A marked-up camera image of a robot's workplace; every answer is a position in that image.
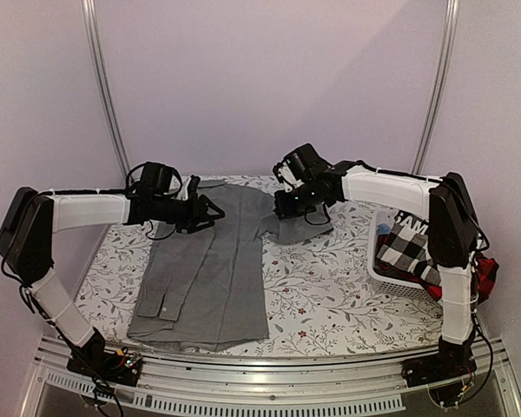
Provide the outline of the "grey long sleeve shirt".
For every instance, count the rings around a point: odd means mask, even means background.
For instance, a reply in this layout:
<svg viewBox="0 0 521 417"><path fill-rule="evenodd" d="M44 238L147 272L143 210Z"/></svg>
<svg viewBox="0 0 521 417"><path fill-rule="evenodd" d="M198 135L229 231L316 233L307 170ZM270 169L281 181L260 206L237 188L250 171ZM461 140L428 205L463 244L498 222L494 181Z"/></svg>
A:
<svg viewBox="0 0 521 417"><path fill-rule="evenodd" d="M273 197L210 180L199 187L225 213L211 228L154 242L127 336L167 350L221 351L269 336L261 237L290 245L329 233L321 210L279 220Z"/></svg>

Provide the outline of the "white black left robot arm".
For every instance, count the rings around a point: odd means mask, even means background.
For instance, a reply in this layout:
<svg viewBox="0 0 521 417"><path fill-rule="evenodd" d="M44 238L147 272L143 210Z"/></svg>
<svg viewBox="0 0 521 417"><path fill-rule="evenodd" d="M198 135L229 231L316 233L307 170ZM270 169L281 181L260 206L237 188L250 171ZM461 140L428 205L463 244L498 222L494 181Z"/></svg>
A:
<svg viewBox="0 0 521 417"><path fill-rule="evenodd" d="M165 222L175 232L192 234L224 218L205 195L154 194L121 189L49 190L21 187L0 228L3 274L18 281L30 308L64 338L73 357L94 377L112 368L105 340L82 315L56 275L54 234L97 225Z"/></svg>

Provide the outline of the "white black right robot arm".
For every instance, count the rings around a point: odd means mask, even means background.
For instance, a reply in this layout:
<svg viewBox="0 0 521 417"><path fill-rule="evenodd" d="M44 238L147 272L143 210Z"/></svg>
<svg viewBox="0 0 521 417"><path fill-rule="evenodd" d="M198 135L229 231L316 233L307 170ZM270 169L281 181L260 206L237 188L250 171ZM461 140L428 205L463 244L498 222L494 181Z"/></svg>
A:
<svg viewBox="0 0 521 417"><path fill-rule="evenodd" d="M280 219L302 217L326 203L362 201L416 215L429 225L429 255L437 264L442 288L442 351L432 359L440 379L451 378L465 364L472 344L473 296L471 263L484 240L463 177L418 177L376 169L362 161L324 162L308 167L287 158L273 167L284 190L275 195Z"/></svg>

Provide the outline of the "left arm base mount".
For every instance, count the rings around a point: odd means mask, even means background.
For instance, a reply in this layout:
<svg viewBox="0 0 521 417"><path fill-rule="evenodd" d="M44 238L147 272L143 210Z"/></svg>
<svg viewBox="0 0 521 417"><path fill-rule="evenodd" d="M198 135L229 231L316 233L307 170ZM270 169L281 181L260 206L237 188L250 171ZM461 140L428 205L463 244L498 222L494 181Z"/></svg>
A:
<svg viewBox="0 0 521 417"><path fill-rule="evenodd" d="M105 351L101 346L76 347L67 369L75 374L136 387L142 371L142 356L130 354L125 347L116 352Z"/></svg>

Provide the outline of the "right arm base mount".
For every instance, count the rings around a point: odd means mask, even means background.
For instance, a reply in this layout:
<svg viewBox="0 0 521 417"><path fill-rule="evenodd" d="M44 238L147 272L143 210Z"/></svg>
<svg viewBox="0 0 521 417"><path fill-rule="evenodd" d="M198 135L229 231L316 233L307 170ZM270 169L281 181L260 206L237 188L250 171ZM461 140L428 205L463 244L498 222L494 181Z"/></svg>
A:
<svg viewBox="0 0 521 417"><path fill-rule="evenodd" d="M447 348L436 354L403 361L401 376L408 387L418 387L458 378L476 370L471 350Z"/></svg>

